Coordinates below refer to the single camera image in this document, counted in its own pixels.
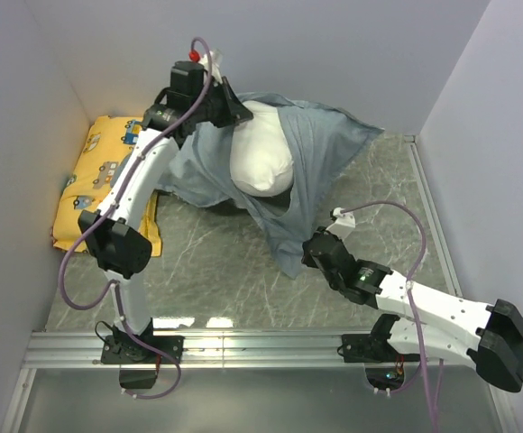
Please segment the blue-grey pillowcase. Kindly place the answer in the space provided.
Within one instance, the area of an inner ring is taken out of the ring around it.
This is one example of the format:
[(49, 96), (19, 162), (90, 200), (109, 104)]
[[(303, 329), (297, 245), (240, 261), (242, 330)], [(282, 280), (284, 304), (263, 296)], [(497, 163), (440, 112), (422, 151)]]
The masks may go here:
[(194, 207), (231, 201), (246, 210), (279, 268), (296, 278), (322, 201), (383, 131), (323, 104), (260, 92), (238, 98), (253, 119), (221, 129), (199, 124), (158, 188)]

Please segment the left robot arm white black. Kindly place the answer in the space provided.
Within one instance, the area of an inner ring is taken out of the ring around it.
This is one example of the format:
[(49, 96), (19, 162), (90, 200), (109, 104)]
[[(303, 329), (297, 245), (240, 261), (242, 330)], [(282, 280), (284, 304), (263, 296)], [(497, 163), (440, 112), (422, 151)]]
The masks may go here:
[(78, 226), (107, 279), (115, 319), (104, 352), (143, 363), (155, 353), (152, 318), (142, 288), (151, 242), (139, 231), (144, 209), (161, 174), (200, 124), (239, 125), (253, 114), (237, 98), (212, 60), (178, 61), (170, 84), (145, 111), (133, 150), (114, 186)]

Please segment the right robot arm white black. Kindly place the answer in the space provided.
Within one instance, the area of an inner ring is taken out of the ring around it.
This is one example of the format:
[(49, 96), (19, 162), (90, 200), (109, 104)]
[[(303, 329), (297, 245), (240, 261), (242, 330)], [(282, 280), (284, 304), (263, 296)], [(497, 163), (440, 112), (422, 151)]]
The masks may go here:
[(442, 359), (473, 369), (505, 392), (523, 387), (523, 316), (509, 301), (458, 298), (399, 272), (354, 258), (325, 229), (303, 244), (302, 262), (321, 271), (329, 287), (357, 305), (381, 312), (369, 334), (344, 334), (346, 363), (380, 364)]

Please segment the white pillow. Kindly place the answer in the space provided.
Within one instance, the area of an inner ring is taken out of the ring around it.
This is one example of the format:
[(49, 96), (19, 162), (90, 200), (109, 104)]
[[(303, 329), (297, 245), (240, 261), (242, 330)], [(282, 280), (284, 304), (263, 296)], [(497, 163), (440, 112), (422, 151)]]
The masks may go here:
[(258, 101), (243, 103), (253, 120), (235, 127), (229, 171), (234, 185), (256, 198), (276, 197), (294, 180), (293, 157), (278, 110)]

